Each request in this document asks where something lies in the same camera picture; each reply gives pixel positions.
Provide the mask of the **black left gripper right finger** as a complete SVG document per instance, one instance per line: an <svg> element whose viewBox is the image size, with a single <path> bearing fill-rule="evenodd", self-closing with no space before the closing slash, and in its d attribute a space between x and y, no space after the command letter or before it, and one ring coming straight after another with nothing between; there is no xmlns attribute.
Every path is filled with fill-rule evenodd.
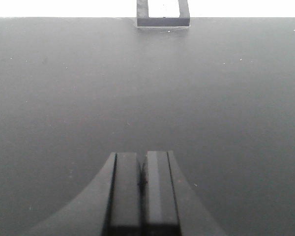
<svg viewBox="0 0 295 236"><path fill-rule="evenodd" d="M224 236L172 151L148 151L142 169L145 236Z"/></svg>

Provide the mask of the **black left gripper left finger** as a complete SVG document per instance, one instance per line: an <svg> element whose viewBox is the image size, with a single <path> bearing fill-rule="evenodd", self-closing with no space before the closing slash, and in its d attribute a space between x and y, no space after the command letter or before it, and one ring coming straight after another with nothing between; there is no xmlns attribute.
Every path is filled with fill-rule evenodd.
<svg viewBox="0 0 295 236"><path fill-rule="evenodd" d="M135 153L112 152L91 182L26 236L138 236L140 164Z"/></svg>

